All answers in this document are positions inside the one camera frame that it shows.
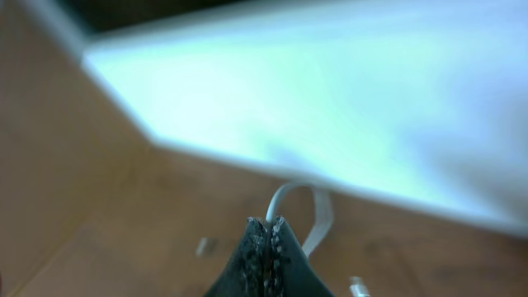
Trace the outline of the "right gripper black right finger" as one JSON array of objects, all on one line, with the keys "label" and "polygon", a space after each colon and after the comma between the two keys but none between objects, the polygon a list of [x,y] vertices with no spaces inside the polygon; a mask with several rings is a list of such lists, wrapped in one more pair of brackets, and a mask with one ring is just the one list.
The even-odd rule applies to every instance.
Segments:
[{"label": "right gripper black right finger", "polygon": [[275,217],[268,227],[266,296],[334,296],[310,266],[293,229],[282,216]]}]

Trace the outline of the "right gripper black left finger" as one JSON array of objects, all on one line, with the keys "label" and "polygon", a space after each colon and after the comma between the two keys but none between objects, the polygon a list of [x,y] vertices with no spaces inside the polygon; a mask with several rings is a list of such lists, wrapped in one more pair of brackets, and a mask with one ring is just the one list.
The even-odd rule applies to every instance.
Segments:
[{"label": "right gripper black left finger", "polygon": [[264,293],[266,224],[249,217],[238,246],[204,297],[260,297]]}]

